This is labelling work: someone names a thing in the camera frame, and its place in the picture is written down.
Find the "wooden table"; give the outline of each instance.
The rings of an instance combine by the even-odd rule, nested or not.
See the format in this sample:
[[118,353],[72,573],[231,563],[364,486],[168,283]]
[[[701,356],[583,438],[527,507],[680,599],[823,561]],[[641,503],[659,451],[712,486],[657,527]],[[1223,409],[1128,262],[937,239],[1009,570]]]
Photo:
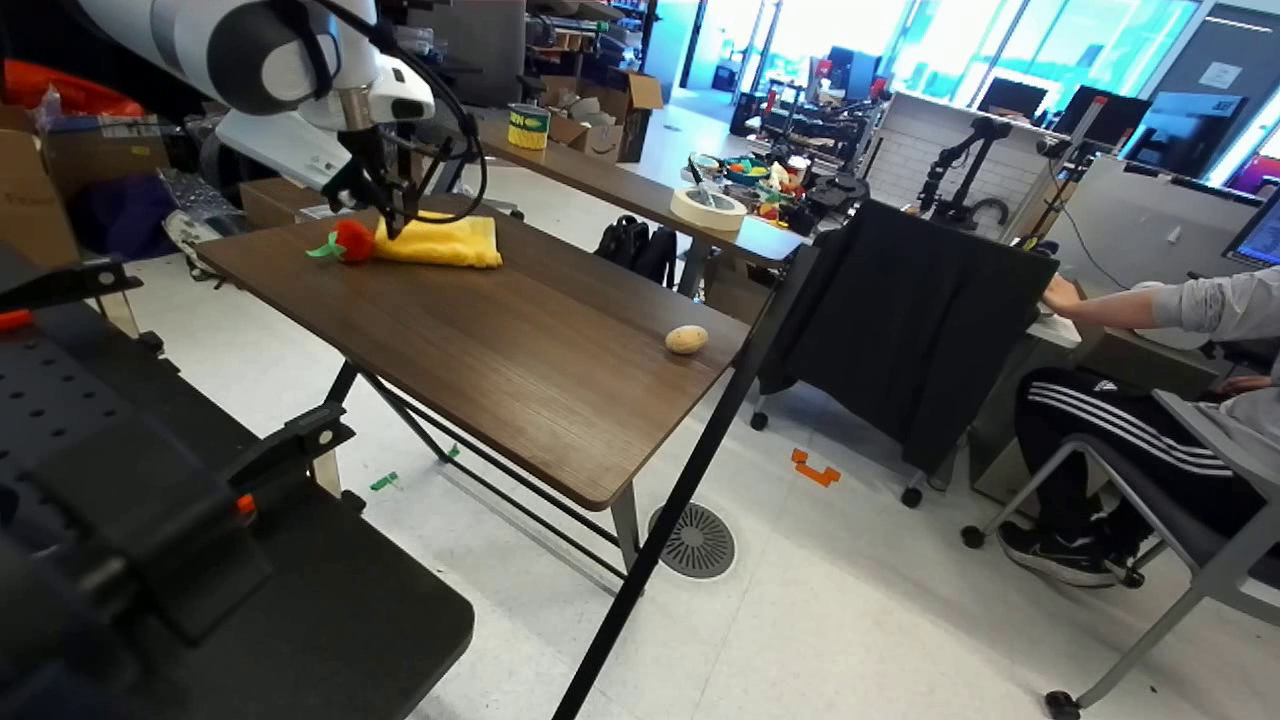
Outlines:
[[[723,375],[746,326],[515,219],[500,219],[500,273],[316,264],[304,249],[321,236],[274,230],[204,262],[400,389],[389,402],[425,405],[583,511],[611,507],[634,561],[634,478]],[[712,344],[671,356],[676,326]]]
[[685,218],[671,214],[671,188],[659,185],[659,180],[650,180],[641,173],[629,173],[622,166],[605,166],[605,161],[592,161],[583,154],[571,154],[571,147],[545,147],[545,154],[525,154],[525,147],[512,147],[508,145],[508,115],[504,114],[481,114],[481,145],[490,157],[500,157],[508,166],[519,166],[527,173],[541,173],[541,175],[551,175],[575,194],[587,194],[587,197],[600,197],[610,204],[622,204],[637,218],[650,218],[657,225],[667,225],[701,244],[716,244],[716,249],[737,249],[754,262],[765,262],[765,264],[782,264],[788,262],[803,236],[795,231],[783,231],[783,230],[774,230],[765,225],[762,218],[749,218],[742,236],[737,239],[723,239],[701,225],[689,225]]

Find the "yellow sponge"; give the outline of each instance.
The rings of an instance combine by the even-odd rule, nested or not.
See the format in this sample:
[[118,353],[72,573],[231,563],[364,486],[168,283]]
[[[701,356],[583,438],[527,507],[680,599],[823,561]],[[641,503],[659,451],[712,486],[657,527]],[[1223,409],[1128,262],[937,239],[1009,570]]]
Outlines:
[[498,254],[498,219],[465,218],[455,225],[425,225],[413,219],[396,239],[389,239],[389,225],[376,230],[371,258],[396,264],[443,264],[443,268],[500,268]]

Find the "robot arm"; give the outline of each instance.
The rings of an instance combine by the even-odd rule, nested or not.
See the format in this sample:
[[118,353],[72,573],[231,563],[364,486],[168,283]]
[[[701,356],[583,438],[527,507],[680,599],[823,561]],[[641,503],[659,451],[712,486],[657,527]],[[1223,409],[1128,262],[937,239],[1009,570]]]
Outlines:
[[218,135],[282,175],[376,204],[394,236],[417,180],[383,131],[428,124],[436,89],[371,46],[376,0],[72,0],[149,64],[227,104]]

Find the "gray shirt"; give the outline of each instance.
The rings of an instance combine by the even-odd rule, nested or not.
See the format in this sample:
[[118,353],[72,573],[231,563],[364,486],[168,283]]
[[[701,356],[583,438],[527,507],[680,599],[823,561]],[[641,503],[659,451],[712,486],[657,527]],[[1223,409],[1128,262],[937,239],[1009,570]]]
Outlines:
[[[1152,283],[1150,294],[1157,299],[1162,328],[1207,334],[1216,340],[1280,338],[1280,268]],[[1280,356],[1272,363],[1272,389],[1223,402],[1222,415],[1280,451]]]

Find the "white floor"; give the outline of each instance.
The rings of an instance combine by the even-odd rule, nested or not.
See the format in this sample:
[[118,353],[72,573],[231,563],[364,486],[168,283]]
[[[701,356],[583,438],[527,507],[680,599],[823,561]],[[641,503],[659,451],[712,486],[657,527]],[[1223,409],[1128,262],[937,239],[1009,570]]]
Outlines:
[[[689,114],[657,119],[665,167],[716,135]],[[592,249],[611,207],[498,167],[500,202],[534,225]],[[177,262],[136,268],[146,328],[168,340],[192,383],[255,432],[321,402],[335,356],[236,289],[195,289]],[[611,652],[583,718],[600,720],[810,720],[810,718],[964,718],[1036,720],[1040,693],[1084,688],[1182,591],[1168,561],[1141,591],[1064,591],[1016,573],[999,548],[970,553],[957,534],[993,511],[970,488],[899,507],[903,468],[876,432],[818,394],[774,405],[762,438],[746,420],[720,447],[701,503],[737,534],[720,579],[659,573]],[[650,518],[676,481],[701,420],[641,478]],[[541,720],[581,663],[610,591],[558,555],[551,539],[465,491],[371,402],[353,396],[359,432],[341,451],[349,488],[368,491],[368,520],[476,605],[476,641],[421,720]],[[844,481],[800,481],[788,451],[835,465]],[[1275,630],[1228,608],[1196,613],[1110,696],[1094,720],[1264,720],[1280,706]]]

